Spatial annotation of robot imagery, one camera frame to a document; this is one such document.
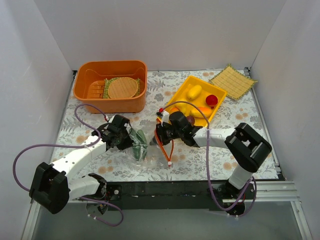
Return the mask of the dark purple fake plum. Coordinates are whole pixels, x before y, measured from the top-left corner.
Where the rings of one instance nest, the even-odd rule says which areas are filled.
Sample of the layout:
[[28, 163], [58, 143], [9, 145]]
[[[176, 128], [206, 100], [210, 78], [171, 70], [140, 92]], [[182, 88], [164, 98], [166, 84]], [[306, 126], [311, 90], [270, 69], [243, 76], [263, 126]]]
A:
[[194, 125], [195, 124], [195, 118], [191, 115], [187, 116], [186, 117], [187, 121], [191, 124], [191, 125]]

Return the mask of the green fake chili pepper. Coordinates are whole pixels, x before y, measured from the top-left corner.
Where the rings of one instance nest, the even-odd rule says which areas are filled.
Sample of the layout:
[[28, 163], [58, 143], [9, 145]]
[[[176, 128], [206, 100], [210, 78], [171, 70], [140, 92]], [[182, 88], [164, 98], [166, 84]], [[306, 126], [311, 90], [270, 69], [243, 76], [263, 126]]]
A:
[[144, 132], [139, 130], [134, 130], [130, 132], [130, 138], [132, 143], [133, 157], [136, 161], [142, 161], [146, 158], [148, 143]]

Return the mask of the yellow orange fake mango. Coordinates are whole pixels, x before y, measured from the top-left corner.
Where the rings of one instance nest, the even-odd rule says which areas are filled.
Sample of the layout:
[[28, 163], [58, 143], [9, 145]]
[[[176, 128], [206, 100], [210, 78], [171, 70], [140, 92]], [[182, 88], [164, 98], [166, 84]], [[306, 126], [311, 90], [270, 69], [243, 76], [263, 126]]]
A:
[[212, 109], [208, 107], [193, 108], [189, 115], [194, 118], [209, 118], [212, 115]]

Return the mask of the clear zip top bag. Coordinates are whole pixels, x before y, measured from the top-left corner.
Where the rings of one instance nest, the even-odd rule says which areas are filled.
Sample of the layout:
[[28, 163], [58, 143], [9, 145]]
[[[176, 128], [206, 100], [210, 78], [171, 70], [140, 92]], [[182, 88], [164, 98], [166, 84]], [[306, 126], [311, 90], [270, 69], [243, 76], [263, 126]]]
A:
[[131, 170], [142, 170], [142, 171], [155, 171], [161, 169], [171, 169], [174, 166], [172, 160], [172, 154], [170, 153], [171, 147], [166, 149], [158, 145], [150, 145], [150, 141], [154, 137], [155, 124], [152, 122], [151, 125], [137, 125], [133, 127], [134, 130], [142, 130], [147, 140], [147, 154], [144, 160], [136, 161], [133, 156], [132, 147], [124, 150], [123, 163], [126, 167]]

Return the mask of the yellow fake lemon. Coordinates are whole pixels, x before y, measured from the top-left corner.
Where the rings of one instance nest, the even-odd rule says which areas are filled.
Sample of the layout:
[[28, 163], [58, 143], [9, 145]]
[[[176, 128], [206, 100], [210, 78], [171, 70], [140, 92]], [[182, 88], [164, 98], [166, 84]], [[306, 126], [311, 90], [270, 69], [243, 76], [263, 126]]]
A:
[[186, 94], [189, 100], [195, 100], [199, 97], [202, 92], [202, 87], [200, 85], [193, 86]]

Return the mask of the red fake apple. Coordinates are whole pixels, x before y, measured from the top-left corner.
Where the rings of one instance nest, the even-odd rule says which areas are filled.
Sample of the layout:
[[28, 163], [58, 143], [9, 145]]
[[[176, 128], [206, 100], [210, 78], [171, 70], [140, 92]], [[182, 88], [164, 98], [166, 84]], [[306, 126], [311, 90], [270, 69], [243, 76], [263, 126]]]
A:
[[211, 95], [208, 95], [205, 99], [205, 103], [211, 108], [211, 109], [214, 109], [215, 106], [219, 103], [219, 99], [211, 94]]

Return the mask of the orange green fake mango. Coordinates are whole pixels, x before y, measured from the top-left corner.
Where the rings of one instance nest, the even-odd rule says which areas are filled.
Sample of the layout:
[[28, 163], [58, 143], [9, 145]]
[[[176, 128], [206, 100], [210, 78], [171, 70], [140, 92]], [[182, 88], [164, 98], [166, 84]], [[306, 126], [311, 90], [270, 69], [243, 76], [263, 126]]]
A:
[[170, 110], [170, 114], [172, 113], [175, 113], [175, 112], [179, 112], [180, 110], [177, 108], [177, 107], [173, 107], [171, 110]]

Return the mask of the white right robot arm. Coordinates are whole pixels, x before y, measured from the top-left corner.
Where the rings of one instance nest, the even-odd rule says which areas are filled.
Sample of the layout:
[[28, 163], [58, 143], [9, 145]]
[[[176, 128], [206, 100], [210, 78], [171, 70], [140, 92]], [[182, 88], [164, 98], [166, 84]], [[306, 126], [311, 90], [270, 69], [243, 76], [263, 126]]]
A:
[[165, 146], [180, 139], [189, 147], [215, 147], [228, 149], [237, 167], [228, 179], [227, 195], [237, 199], [245, 192], [244, 186], [272, 151], [272, 147], [250, 125], [240, 123], [235, 128], [207, 129], [193, 124], [190, 117], [180, 111], [170, 114], [167, 122], [156, 124], [150, 145]]

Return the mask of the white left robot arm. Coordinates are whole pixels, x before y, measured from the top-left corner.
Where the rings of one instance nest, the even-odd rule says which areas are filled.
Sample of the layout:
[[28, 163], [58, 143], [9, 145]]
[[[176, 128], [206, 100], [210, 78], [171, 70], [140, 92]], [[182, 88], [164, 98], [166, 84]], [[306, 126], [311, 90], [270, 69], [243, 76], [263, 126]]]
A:
[[89, 173], [78, 179], [73, 178], [90, 161], [109, 149], [132, 147], [130, 125], [128, 118], [116, 114], [93, 131], [77, 149], [51, 164], [43, 162], [38, 165], [29, 196], [52, 214], [59, 213], [70, 200], [81, 197], [106, 199], [107, 181], [102, 176]]

